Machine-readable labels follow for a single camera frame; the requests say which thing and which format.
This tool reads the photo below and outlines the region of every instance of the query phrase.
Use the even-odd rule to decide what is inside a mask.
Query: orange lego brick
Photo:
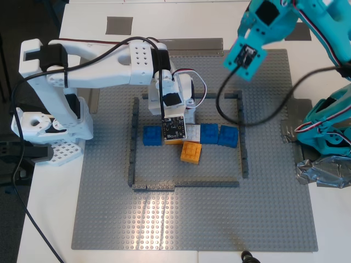
[[[199,164],[201,153],[201,144],[185,141],[182,149],[180,160],[183,162]]]

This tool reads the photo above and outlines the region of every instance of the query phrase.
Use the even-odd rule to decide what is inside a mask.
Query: floor
[[[5,59],[12,86],[21,78],[18,73],[21,42],[39,38],[42,43],[47,43],[58,37],[58,30],[40,0],[0,1],[0,33],[3,38]],[[0,81],[8,99],[1,65]],[[18,102],[36,106],[41,104],[27,84],[21,87]],[[9,103],[3,103],[0,98],[0,135],[11,132],[9,129],[11,118],[8,109]],[[0,162],[0,171],[4,169],[10,169],[10,167]],[[29,190],[29,187],[21,187],[19,190],[26,202]],[[17,197],[5,193],[5,187],[0,187],[0,262],[17,261],[24,215]]]

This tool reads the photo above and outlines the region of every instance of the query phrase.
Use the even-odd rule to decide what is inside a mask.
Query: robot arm
[[[252,0],[238,29],[238,39],[224,65],[249,81],[267,52],[263,45],[283,40],[300,18],[336,66],[351,62],[351,5],[348,0]],[[351,70],[338,72],[351,80]],[[297,139],[324,155],[351,157],[351,127],[335,124],[351,117],[351,84],[320,100],[297,127]]]
[[[298,18],[309,26],[335,65],[350,62],[350,14],[348,0],[252,0],[224,66],[232,71],[241,65],[237,74],[249,81],[267,55],[262,46],[283,40]],[[345,69],[339,72],[351,76]]]
[[[162,91],[165,117],[184,116],[192,101],[191,78],[183,74],[173,79],[167,47],[155,43],[162,56]],[[77,41],[51,41],[43,46],[38,39],[24,41],[21,46],[19,71],[23,77],[68,67],[67,56],[78,55],[92,60],[114,44]],[[77,88],[104,88],[122,84],[149,85],[152,114],[161,114],[158,63],[156,51],[142,40],[122,45],[103,59],[78,70],[53,73],[29,80],[50,115],[22,112],[17,109],[25,140],[44,144],[58,139],[75,141],[93,137],[93,122],[84,98],[77,97]],[[12,130],[18,134],[16,123]]]

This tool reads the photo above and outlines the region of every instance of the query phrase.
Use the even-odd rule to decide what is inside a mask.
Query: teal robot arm
[[[240,64],[236,74],[250,81],[267,55],[262,46],[287,37],[298,18],[316,35],[336,66],[351,62],[348,0],[252,0],[224,66],[232,71]],[[339,72],[351,80],[351,72]]]
[[[252,0],[246,9],[238,38],[224,66],[250,81],[267,56],[265,44],[281,41],[298,19],[308,25],[336,66],[351,63],[351,5],[348,0]],[[351,80],[351,70],[341,68]],[[335,124],[351,118],[351,84],[320,100],[297,127],[297,139],[323,155],[351,157],[351,127]]]

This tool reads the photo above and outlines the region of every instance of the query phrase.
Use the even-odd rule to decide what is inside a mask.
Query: screw hole
[[[40,122],[37,121],[36,119],[32,120],[32,122],[31,122],[32,126],[36,126],[36,125],[38,125],[39,123],[40,123]]]

